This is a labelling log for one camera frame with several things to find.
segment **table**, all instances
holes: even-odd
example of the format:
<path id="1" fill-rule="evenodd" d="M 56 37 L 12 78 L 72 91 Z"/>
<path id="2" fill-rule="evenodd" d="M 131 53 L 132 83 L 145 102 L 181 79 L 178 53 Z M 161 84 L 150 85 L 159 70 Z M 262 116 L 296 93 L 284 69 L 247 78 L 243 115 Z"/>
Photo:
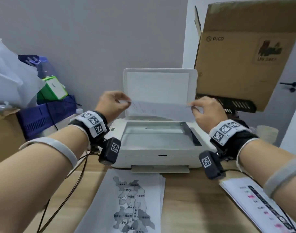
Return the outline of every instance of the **table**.
<path id="1" fill-rule="evenodd" d="M 235 162 L 224 162 L 224 168 L 236 168 Z M 68 196 L 80 176 L 83 164 L 61 184 L 51 198 L 43 224 Z M 88 157 L 84 177 L 76 191 L 55 216 L 45 233 L 73 232 L 89 208 L 108 167 L 98 156 Z M 229 171 L 226 178 L 243 177 Z M 226 195 L 218 181 L 207 179 L 203 168 L 189 174 L 164 174 L 166 178 L 162 233 L 259 233 L 250 220 Z M 25 233 L 36 233 L 43 212 L 37 214 Z"/>

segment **white printer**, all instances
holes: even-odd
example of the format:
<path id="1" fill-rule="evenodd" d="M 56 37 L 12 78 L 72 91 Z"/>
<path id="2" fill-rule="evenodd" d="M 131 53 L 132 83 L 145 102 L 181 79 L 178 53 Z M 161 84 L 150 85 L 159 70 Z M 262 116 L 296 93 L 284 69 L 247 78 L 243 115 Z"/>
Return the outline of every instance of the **white printer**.
<path id="1" fill-rule="evenodd" d="M 197 77 L 195 69 L 125 69 L 124 93 L 138 101 L 186 104 L 195 99 Z M 125 114 L 126 118 L 113 121 L 105 135 L 121 141 L 112 167 L 188 173 L 189 168 L 201 167 L 201 152 L 216 151 L 196 122 L 130 114 L 127 110 Z"/>

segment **hand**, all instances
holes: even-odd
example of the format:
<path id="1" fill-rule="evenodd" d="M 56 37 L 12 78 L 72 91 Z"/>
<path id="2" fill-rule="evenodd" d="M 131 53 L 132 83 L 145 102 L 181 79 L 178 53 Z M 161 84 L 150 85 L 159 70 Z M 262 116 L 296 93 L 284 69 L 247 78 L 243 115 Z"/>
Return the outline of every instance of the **hand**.
<path id="1" fill-rule="evenodd" d="M 196 118 L 197 124 L 206 133 L 209 133 L 210 130 L 220 122 L 228 119 L 224 108 L 216 99 L 204 96 L 199 100 L 191 102 L 189 105 L 203 108 L 203 114 L 195 107 L 191 107 L 191 110 Z"/>
<path id="2" fill-rule="evenodd" d="M 120 103 L 119 100 L 130 101 L 130 98 L 119 91 L 104 92 L 95 110 L 102 113 L 110 123 L 130 106 L 130 102 Z"/>

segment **purple basket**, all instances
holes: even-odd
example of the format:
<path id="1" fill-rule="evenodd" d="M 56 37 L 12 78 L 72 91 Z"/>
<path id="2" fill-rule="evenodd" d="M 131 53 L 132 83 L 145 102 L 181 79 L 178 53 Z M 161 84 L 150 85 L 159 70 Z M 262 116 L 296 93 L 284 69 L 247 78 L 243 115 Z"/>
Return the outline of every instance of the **purple basket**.
<path id="1" fill-rule="evenodd" d="M 75 114 L 76 109 L 75 97 L 67 96 L 62 101 L 43 103 L 36 107 L 20 110 L 16 114 L 25 139 L 31 140 L 45 129 Z"/>

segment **cardboard box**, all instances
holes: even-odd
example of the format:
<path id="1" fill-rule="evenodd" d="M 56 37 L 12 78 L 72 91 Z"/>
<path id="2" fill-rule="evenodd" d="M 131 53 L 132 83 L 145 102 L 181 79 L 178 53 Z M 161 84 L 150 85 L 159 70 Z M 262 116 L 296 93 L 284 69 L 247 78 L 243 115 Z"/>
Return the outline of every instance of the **cardboard box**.
<path id="1" fill-rule="evenodd" d="M 0 115 L 0 162 L 16 153 L 26 142 L 15 112 Z"/>
<path id="2" fill-rule="evenodd" d="M 197 12 L 195 22 L 197 93 L 251 100 L 263 111 L 296 41 L 296 0 L 212 3 L 203 31 Z"/>

